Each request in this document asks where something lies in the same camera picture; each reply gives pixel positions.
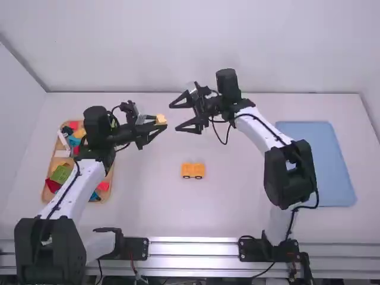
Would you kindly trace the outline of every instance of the white wall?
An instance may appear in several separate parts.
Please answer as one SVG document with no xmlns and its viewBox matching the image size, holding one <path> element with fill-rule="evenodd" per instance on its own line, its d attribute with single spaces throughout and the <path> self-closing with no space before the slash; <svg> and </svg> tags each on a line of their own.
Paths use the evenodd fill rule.
<svg viewBox="0 0 380 285">
<path fill-rule="evenodd" d="M 380 1 L 0 1 L 0 32 L 52 91 L 361 92 L 380 130 Z"/>
<path fill-rule="evenodd" d="M 0 43 L 0 183 L 9 193 L 39 116 L 45 92 Z"/>
</svg>

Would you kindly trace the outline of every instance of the green lego brick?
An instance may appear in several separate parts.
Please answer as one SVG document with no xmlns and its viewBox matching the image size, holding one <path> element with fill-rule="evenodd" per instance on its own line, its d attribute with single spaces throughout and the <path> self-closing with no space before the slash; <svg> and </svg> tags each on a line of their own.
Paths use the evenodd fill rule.
<svg viewBox="0 0 380 285">
<path fill-rule="evenodd" d="M 54 170 L 50 179 L 61 184 L 61 185 L 63 185 L 66 182 L 66 180 L 69 178 L 70 173 L 71 173 L 70 168 L 63 166 L 63 165 L 59 165 L 56 168 L 56 170 Z"/>
</svg>

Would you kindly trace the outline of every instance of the blue mat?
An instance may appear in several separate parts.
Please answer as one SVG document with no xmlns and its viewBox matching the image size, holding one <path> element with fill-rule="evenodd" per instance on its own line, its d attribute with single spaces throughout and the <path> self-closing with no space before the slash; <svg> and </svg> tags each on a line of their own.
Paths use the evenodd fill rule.
<svg viewBox="0 0 380 285">
<path fill-rule="evenodd" d="M 311 146 L 319 190 L 319 205 L 349 207 L 356 203 L 355 191 L 334 128 L 328 122 L 277 122 L 275 127 L 294 140 Z M 315 205 L 315 194 L 305 205 Z"/>
</svg>

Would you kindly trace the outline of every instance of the black cable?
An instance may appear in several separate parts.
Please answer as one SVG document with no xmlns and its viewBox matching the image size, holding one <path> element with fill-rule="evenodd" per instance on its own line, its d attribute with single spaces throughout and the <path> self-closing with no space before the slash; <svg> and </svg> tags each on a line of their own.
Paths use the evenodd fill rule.
<svg viewBox="0 0 380 285">
<path fill-rule="evenodd" d="M 167 279 L 165 279 L 165 281 L 164 281 L 164 282 L 162 282 L 162 284 L 161 284 L 161 285 L 165 285 L 165 284 L 166 284 L 166 282 L 169 280 L 169 278 L 170 278 L 170 277 L 168 277 Z"/>
<path fill-rule="evenodd" d="M 117 108 L 120 108 L 120 105 L 117 105 L 117 106 L 113 107 L 112 110 L 111 110 L 111 114 L 113 114 L 113 111 L 115 111 Z"/>
<path fill-rule="evenodd" d="M 129 143 L 127 143 L 126 145 L 124 145 L 123 147 L 121 147 L 121 148 L 119 148 L 119 149 L 117 149 L 116 150 L 116 152 L 118 152 L 118 151 L 121 151 L 121 150 L 124 150 L 124 149 L 126 149 L 127 147 L 129 147 L 129 145 L 130 145 L 131 143 L 129 142 Z"/>
<path fill-rule="evenodd" d="M 99 285 L 101 280 L 103 279 L 103 271 L 102 271 L 102 266 L 100 265 L 100 260 L 97 259 L 97 264 L 99 265 L 99 271 L 100 271 L 100 279 L 95 285 Z"/>
<path fill-rule="evenodd" d="M 213 118 L 212 118 L 211 124 L 212 124 L 212 126 L 213 126 L 213 129 L 214 129 L 214 132 L 215 132 L 215 134 L 216 134 L 216 137 L 217 137 L 218 140 L 221 142 L 221 144 L 227 145 L 227 144 L 228 144 L 228 137 L 229 137 L 229 135 L 230 135 L 230 130 L 231 130 L 232 125 L 230 124 L 230 125 L 228 126 L 227 134 L 226 134 L 226 141 L 222 141 L 221 138 L 219 137 L 218 132 L 217 132 L 216 129 L 215 129 L 214 119 L 213 119 Z"/>
<path fill-rule="evenodd" d="M 38 242 L 38 244 L 36 246 L 36 252 L 34 254 L 33 264 L 36 264 L 36 262 L 37 262 L 37 257 L 38 257 L 38 254 L 40 252 L 40 249 L 41 249 L 42 237 L 43 237 L 43 234 L 45 233 L 45 228 L 46 228 L 46 226 L 48 224 L 48 220 L 51 218 L 51 216 L 53 215 L 53 213 L 56 210 L 59 209 L 59 205 L 61 204 L 61 202 L 65 198 L 66 194 L 68 193 L 68 191 L 70 190 L 70 188 L 72 187 L 72 185 L 74 184 L 74 182 L 77 180 L 77 178 L 81 174 L 78 162 L 76 160 L 74 160 L 74 162 L 75 162 L 75 165 L 77 166 L 77 172 L 76 172 L 73 180 L 70 182 L 69 186 L 67 186 L 65 192 L 62 194 L 62 196 L 60 197 L 60 199 L 58 200 L 58 202 L 53 206 L 52 210 L 50 211 L 50 213 L 46 216 L 46 219 L 44 220 L 44 223 L 43 223 L 42 228 L 41 228 L 40 236 L 39 236 L 39 242 Z"/>
<path fill-rule="evenodd" d="M 256 275 L 253 275 L 252 277 L 250 277 L 251 281 L 259 276 L 262 276 L 264 275 L 265 273 L 267 273 L 272 267 L 273 265 L 276 264 L 276 262 L 274 261 L 271 265 L 269 265 L 269 267 L 267 269 L 265 269 L 263 272 L 259 273 L 259 274 L 256 274 Z"/>
</svg>

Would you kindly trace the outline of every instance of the robotic arm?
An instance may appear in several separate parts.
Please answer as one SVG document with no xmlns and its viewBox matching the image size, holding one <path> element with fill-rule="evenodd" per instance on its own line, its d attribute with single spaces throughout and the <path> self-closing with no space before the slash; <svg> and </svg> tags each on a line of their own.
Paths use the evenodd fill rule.
<svg viewBox="0 0 380 285">
<path fill-rule="evenodd" d="M 216 79 L 218 91 L 194 82 L 194 88 L 171 102 L 172 109 L 192 108 L 195 113 L 194 118 L 175 130 L 202 134 L 210 122 L 213 127 L 215 122 L 225 122 L 230 124 L 229 129 L 234 127 L 243 132 L 258 147 L 264 156 L 264 189 L 273 206 L 260 239 L 252 236 L 239 239 L 240 261 L 273 262 L 267 270 L 276 262 L 286 262 L 291 283 L 296 280 L 295 262 L 300 262 L 304 279 L 313 284 L 307 253 L 299 252 L 298 242 L 289 239 L 295 213 L 300 208 L 316 208 L 319 203 L 311 147 L 305 140 L 294 141 L 282 134 L 260 114 L 254 102 L 242 98 L 235 70 L 219 70 Z M 214 120 L 218 115 L 223 121 Z M 291 169 L 287 167 L 289 163 L 293 165 Z M 307 201 L 313 192 L 317 196 L 314 207 L 297 205 Z"/>
<path fill-rule="evenodd" d="M 116 152 L 132 142 L 142 150 L 167 128 L 163 115 L 141 115 L 131 101 L 117 107 L 126 113 L 127 123 L 123 125 L 113 111 L 103 106 L 84 111 L 86 137 L 69 178 L 39 215 L 22 218 L 16 225 L 17 275 L 23 284 L 81 284 L 89 262 L 100 257 L 129 259 L 130 245 L 121 229 L 94 229 L 82 241 L 76 228 L 94 189 L 108 174 Z M 124 146 L 115 150 L 118 145 Z M 147 241 L 141 244 L 147 250 Z"/>
<path fill-rule="evenodd" d="M 172 109 L 193 108 L 195 113 L 194 118 L 175 130 L 201 134 L 214 122 L 215 116 L 221 115 L 264 155 L 264 188 L 269 200 L 282 210 L 307 201 L 316 185 L 310 145 L 305 140 L 294 141 L 282 134 L 260 114 L 255 103 L 243 99 L 235 70 L 219 70 L 216 77 L 218 92 L 194 82 L 194 89 L 186 90 L 171 102 Z M 288 170 L 287 162 L 294 164 L 294 168 Z"/>
</svg>

